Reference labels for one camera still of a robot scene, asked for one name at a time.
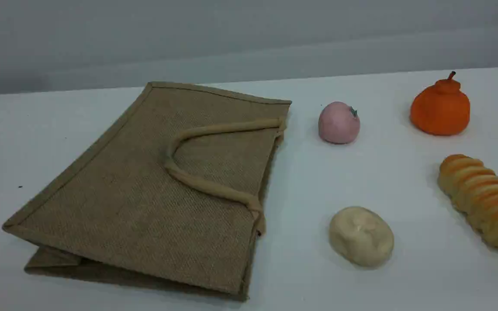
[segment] cream-colored bun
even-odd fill
[[[352,263],[377,267],[393,251],[393,232],[376,213],[360,206],[339,211],[330,222],[330,245]]]

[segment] jute bag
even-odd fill
[[[290,103],[149,83],[3,225],[39,246],[26,272],[246,299]]]

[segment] gray wall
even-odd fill
[[[0,93],[498,67],[498,0],[0,0]]]

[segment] pink apple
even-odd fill
[[[351,106],[334,101],[322,110],[318,119],[320,138],[334,144],[352,142],[360,130],[360,119]]]

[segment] toy food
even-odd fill
[[[318,134],[320,138],[334,144],[352,142],[360,130],[360,119],[351,106],[334,101],[320,114]]]
[[[470,101],[460,91],[460,83],[441,79],[423,90],[411,105],[411,122],[420,130],[432,135],[455,135],[470,122]]]
[[[468,223],[486,243],[498,248],[498,176],[478,159],[463,154],[445,158],[439,167],[439,187],[455,209],[467,214]]]
[[[393,232],[376,213],[360,206],[339,211],[330,222],[330,245],[350,262],[364,267],[384,263],[393,250]]]

